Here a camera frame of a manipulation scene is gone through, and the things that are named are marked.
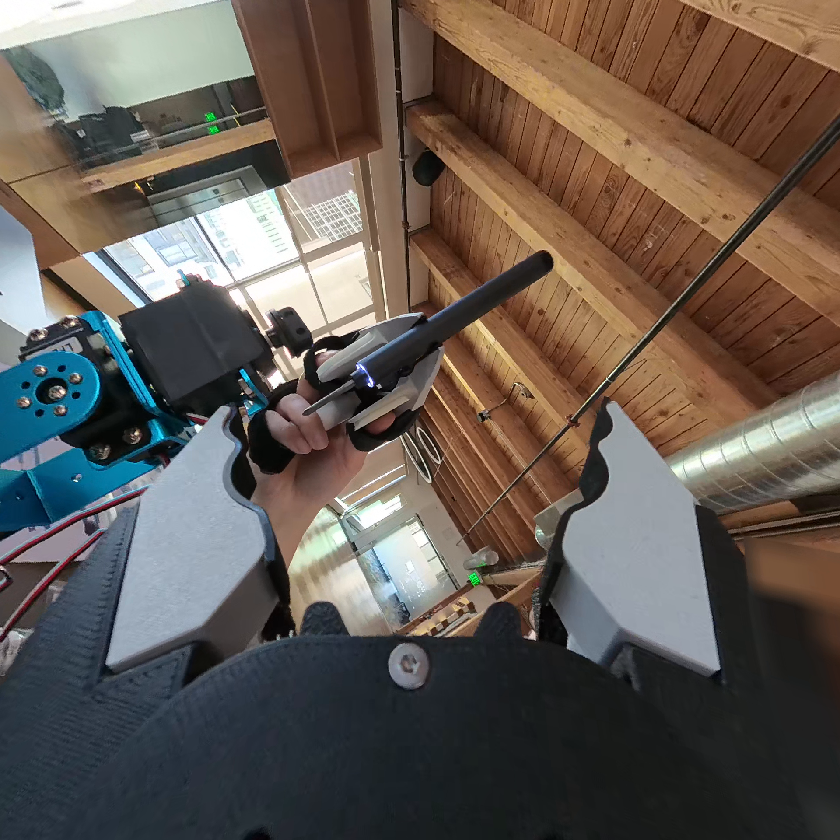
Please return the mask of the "person's right forearm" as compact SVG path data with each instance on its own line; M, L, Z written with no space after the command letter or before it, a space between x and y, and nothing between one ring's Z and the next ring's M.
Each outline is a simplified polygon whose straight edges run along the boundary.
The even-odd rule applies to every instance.
M289 571L295 552L320 509L284 503L279 506L265 505L264 510L275 535L285 569Z

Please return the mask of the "black ceiling conduit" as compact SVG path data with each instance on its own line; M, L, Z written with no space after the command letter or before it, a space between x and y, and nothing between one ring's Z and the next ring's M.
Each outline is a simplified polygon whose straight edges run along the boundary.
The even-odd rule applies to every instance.
M402 229L402 250L405 269L406 308L412 309L412 286L411 286L411 263L410 263L410 230L411 225L408 219L407 188L406 188L406 142L404 124L404 101L403 101L403 74L402 74L402 51L399 22L399 3L390 1L391 26L392 26L392 57L394 64L394 85L395 85L395 115L397 135L397 160L400 182L400 204L401 204L401 229Z

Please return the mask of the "thin black ceiling pipe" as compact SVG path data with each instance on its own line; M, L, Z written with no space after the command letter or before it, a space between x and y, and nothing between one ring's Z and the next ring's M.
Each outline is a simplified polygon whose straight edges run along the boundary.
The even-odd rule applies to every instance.
M530 461L510 483L510 485L500 493L499 497L482 512L482 514L472 523L471 526L469 526L465 535L470 535L478 527L478 525L482 523L501 504L501 502L509 496L512 490L520 484L525 475L527 475L538 464L538 462L540 462L540 460L550 452L553 446L555 446L567 432L579 426L580 420L582 420L586 413L594 406L596 401L606 393L608 388L615 383L621 374L625 372L627 367L633 363L643 351L646 350L648 345L651 344L651 342L653 342L653 340L657 338L657 336L659 336L659 334L662 333L667 326L669 326L687 302L692 299L711 278L714 277L726 261L739 249L748 237L752 235L752 233L762 224L767 216L769 216L794 190L794 188L799 185L804 176L827 154L828 151L832 149L832 147L834 147L838 140L839 118L835 118L819 139L814 142L812 147L803 153L803 155L792 165L790 170L787 171L779 180L778 184L771 190L771 192L759 205L756 206L748 218L719 248L714 256L710 258L707 264L700 272L698 272L696 277L689 283L686 289L684 289L677 299L668 306L665 312L657 319L651 328L644 333L635 345L626 352L624 357L622 357L616 367L605 377L602 383L599 384L593 393L584 400L582 405L574 414L568 416L560 431L554 435L545 446L542 447L532 461Z

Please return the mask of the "blue toy robot arm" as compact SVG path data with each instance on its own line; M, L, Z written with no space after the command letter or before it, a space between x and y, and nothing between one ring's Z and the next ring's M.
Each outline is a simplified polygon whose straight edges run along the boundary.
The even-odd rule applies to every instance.
M2 464L57 440L68 450L2 469L2 534L57 522L163 466L220 406L267 406L274 350L312 347L293 308L267 322L262 332L227 290L187 275L118 321L89 311L33 330L2 371Z

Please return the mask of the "black soldering iron tool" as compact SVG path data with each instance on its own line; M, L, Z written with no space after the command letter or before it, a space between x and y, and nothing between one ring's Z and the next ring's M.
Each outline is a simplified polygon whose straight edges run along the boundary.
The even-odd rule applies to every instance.
M427 318L428 353L430 354L436 348L444 348L445 341L548 275L552 269L553 258L550 253L545 250L539 251ZM380 390L390 391L391 389L356 389L347 382L310 405L305 414L317 413L320 408L334 402L346 392L356 392L358 396L374 396Z

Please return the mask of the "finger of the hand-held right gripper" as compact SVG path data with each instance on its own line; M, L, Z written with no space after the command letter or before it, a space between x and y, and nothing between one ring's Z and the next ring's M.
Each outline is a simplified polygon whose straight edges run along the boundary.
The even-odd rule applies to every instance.
M411 312L336 338L315 370L317 389L428 388L428 319Z
M385 414L395 416L418 410L429 394L445 355L445 349L436 348L417 362L412 371L397 376L390 391L378 391L368 400L369 405L359 407L348 420L353 429L368 427Z

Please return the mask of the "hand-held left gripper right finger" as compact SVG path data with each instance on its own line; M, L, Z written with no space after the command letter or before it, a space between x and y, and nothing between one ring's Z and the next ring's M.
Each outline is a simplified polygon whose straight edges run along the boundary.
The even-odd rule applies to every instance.
M612 400L596 415L580 493L549 548L537 639L603 667L631 644L715 675L697 503Z

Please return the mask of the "person's right hand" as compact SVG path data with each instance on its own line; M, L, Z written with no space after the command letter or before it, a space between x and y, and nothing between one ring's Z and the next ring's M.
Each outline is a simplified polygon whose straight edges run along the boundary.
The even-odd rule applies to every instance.
M259 467L252 500L271 517L309 522L351 483L367 458L354 447L344 425L328 430L317 414L305 414L319 398L302 376L289 383L259 421L259 441L267 445L264 460L287 462L272 474Z

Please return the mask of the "silver metal air duct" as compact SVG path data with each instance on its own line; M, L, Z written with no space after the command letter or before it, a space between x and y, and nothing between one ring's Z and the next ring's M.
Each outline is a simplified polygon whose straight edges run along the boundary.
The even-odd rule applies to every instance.
M697 502L717 514L839 487L839 373L669 456Z

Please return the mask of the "large paned window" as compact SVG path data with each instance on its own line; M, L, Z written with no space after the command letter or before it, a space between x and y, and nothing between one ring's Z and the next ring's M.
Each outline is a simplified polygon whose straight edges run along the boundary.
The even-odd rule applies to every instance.
M197 275L226 288L267 324L271 309L293 307L315 337L376 322L368 215L356 161L262 192L254 167L155 197L159 226L100 257L158 301Z

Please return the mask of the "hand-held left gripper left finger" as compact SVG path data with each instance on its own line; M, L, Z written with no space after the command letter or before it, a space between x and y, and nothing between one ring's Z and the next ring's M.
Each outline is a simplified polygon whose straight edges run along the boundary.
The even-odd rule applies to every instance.
M262 508L235 484L253 478L235 405L222 406L138 506L108 643L113 673L189 644L244 652L288 594L287 567Z

